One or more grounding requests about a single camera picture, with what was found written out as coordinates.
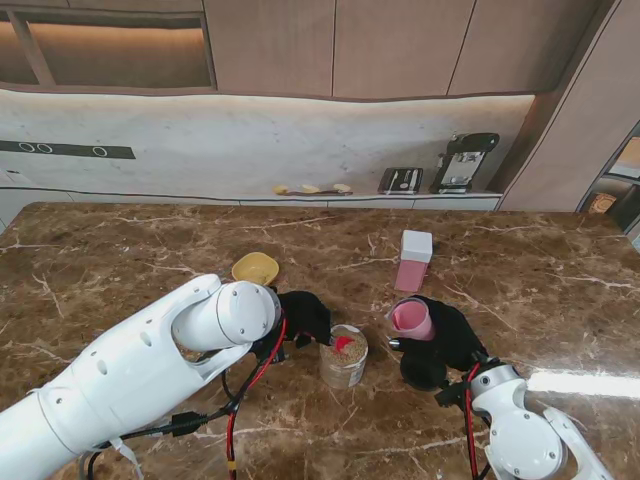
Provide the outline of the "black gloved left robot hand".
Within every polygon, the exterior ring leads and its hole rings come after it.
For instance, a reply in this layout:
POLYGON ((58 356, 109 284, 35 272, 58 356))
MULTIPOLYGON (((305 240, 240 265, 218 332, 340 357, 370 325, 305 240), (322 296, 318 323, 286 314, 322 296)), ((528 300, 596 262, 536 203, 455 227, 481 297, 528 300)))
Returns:
POLYGON ((278 294, 278 298, 287 321, 287 341, 294 341, 297 349, 312 341, 331 345, 331 312, 315 294, 291 291, 278 294))

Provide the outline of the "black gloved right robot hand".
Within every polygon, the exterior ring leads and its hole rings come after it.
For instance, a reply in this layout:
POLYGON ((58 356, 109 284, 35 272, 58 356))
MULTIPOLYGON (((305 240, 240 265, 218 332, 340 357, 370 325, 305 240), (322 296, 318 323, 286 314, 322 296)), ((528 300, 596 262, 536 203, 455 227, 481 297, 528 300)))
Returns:
POLYGON ((394 305, 387 319, 404 358, 466 372, 489 357, 464 314, 443 302, 413 295, 394 305))

